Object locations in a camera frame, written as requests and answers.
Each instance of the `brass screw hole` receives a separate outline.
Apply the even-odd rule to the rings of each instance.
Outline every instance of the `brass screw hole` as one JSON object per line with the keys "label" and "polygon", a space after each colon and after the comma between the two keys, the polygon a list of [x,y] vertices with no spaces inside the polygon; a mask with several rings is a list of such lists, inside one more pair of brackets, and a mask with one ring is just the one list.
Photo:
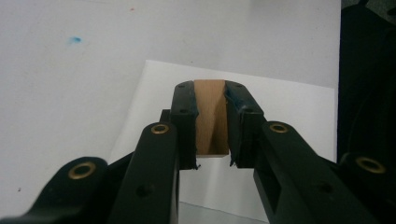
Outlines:
{"label": "brass screw hole", "polygon": [[90,176],[93,174],[93,172],[96,169],[95,163],[91,161],[86,161],[83,163],[80,163],[70,169],[69,171],[69,178],[70,179],[83,179],[87,176]]}
{"label": "brass screw hole", "polygon": [[270,125],[270,129],[271,131],[273,131],[274,133],[286,133],[288,132],[288,128],[281,124],[281,123],[273,123]]}
{"label": "brass screw hole", "polygon": [[151,132],[156,134],[167,133],[168,131],[169,127],[164,124],[157,124],[151,128]]}
{"label": "brass screw hole", "polygon": [[387,171],[387,168],[379,161],[367,158],[367,157],[358,157],[356,159],[356,163],[359,165],[360,168],[366,170],[373,174],[384,174]]}

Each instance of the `wooden block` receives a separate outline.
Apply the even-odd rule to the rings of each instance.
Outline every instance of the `wooden block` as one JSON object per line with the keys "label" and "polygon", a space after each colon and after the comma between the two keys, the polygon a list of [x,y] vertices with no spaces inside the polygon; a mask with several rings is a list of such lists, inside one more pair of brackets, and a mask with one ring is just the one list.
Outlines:
{"label": "wooden block", "polygon": [[197,157],[229,154],[224,80],[194,80],[199,115],[195,121]]}

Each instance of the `blue ink spot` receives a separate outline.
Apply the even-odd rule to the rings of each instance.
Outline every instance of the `blue ink spot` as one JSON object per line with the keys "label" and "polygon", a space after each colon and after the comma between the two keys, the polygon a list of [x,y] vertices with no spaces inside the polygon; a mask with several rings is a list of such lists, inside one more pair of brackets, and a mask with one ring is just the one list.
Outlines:
{"label": "blue ink spot", "polygon": [[77,36],[73,36],[73,37],[69,38],[69,44],[78,44],[81,41],[82,41],[81,38],[79,38]]}

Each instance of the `white paper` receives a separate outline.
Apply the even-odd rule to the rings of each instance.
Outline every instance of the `white paper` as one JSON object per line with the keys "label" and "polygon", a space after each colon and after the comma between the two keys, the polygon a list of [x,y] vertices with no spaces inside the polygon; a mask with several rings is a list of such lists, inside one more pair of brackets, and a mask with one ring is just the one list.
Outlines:
{"label": "white paper", "polygon": [[[146,61],[129,117],[112,150],[110,161],[134,151],[142,130],[170,108],[174,87],[194,79],[226,79],[247,87],[268,120],[293,126],[328,160],[335,158],[334,89],[253,77],[171,63]],[[229,167],[230,157],[199,159],[198,171],[181,171],[180,201],[267,221],[252,170]]]}

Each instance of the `white table surface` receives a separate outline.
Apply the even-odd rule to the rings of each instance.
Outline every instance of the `white table surface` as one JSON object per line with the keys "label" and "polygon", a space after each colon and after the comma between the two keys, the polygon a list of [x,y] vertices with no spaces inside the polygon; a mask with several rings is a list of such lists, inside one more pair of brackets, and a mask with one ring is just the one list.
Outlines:
{"label": "white table surface", "polygon": [[145,60],[337,89],[339,1],[0,6],[0,217],[81,156],[108,159]]}

